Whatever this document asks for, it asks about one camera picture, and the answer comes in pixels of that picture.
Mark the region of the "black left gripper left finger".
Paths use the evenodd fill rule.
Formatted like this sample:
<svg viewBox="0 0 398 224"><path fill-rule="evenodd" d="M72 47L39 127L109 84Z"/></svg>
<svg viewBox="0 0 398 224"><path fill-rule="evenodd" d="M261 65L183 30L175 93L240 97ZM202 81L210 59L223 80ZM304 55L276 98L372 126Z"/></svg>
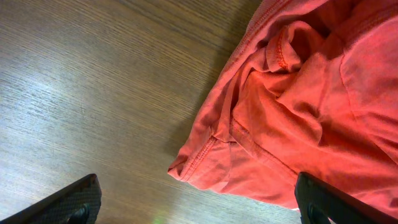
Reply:
<svg viewBox="0 0 398 224"><path fill-rule="evenodd" d="M88 174L1 223L95 224L100 208L101 187L98 177Z"/></svg>

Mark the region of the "red soccer t-shirt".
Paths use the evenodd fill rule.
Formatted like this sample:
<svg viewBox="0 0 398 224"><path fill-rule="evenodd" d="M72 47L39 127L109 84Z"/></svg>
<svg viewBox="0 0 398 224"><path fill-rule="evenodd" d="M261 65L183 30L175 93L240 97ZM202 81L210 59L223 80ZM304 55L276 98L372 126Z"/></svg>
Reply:
<svg viewBox="0 0 398 224"><path fill-rule="evenodd" d="M397 1L265 0L168 173L296 208L308 172L397 216Z"/></svg>

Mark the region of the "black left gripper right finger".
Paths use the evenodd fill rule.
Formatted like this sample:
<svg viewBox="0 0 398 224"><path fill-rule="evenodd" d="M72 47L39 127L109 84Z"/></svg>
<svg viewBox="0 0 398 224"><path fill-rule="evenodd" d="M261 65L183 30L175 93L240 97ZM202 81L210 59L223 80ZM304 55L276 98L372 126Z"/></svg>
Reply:
<svg viewBox="0 0 398 224"><path fill-rule="evenodd" d="M294 194L302 224L397 224L396 218L307 172L299 173Z"/></svg>

